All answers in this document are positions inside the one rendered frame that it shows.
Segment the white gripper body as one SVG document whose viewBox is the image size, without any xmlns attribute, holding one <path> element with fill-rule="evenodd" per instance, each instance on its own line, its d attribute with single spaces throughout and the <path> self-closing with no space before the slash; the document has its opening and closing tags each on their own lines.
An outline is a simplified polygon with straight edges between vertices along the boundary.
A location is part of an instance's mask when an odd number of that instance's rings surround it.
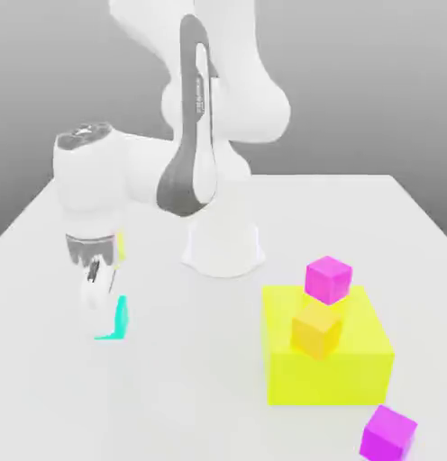
<svg viewBox="0 0 447 461">
<path fill-rule="evenodd" d="M 113 291 L 114 270 L 100 268 L 94 281 L 83 278 L 80 288 L 80 314 L 89 337 L 104 337 L 114 332 L 117 295 Z"/>
</svg>

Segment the small cyan cube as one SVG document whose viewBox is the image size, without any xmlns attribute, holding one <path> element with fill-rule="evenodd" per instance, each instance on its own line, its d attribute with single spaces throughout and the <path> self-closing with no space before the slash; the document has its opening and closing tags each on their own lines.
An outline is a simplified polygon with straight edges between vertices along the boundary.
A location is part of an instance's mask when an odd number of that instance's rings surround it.
<svg viewBox="0 0 447 461">
<path fill-rule="evenodd" d="M 107 335 L 95 337 L 95 340 L 121 340 L 125 338 L 129 323 L 127 296 L 120 295 L 114 312 L 114 330 Z"/>
</svg>

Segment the small orange cube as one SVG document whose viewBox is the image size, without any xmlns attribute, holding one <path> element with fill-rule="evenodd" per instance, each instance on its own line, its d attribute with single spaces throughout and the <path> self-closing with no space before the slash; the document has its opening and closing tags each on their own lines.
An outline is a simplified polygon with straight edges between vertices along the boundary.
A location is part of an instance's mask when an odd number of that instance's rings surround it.
<svg viewBox="0 0 447 461">
<path fill-rule="evenodd" d="M 336 349 L 342 324 L 339 312 L 321 303 L 306 303 L 292 318 L 291 346 L 316 360 L 324 360 Z"/>
</svg>

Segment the small magenta cube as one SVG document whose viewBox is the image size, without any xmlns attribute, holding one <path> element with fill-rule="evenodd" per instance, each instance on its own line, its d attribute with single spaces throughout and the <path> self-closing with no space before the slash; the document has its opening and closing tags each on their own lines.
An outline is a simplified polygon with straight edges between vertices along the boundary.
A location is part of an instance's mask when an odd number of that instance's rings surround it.
<svg viewBox="0 0 447 461">
<path fill-rule="evenodd" d="M 351 279 L 351 266 L 325 256 L 306 266 L 305 292 L 326 305 L 332 305 L 348 295 Z"/>
<path fill-rule="evenodd" d="M 360 455 L 368 461 L 403 461 L 418 423 L 380 404 L 364 427 Z"/>
</svg>

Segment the large yellow box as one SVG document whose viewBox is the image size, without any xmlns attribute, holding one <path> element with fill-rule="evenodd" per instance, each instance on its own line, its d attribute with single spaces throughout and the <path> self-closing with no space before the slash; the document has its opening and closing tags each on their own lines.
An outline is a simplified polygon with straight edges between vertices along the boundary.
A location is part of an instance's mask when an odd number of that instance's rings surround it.
<svg viewBox="0 0 447 461">
<path fill-rule="evenodd" d="M 292 317 L 317 300 L 301 285 L 262 288 L 261 344 L 270 405 L 377 405 L 395 352 L 366 291 L 354 285 L 330 308 L 343 317 L 338 345 L 317 360 L 291 342 Z"/>
</svg>

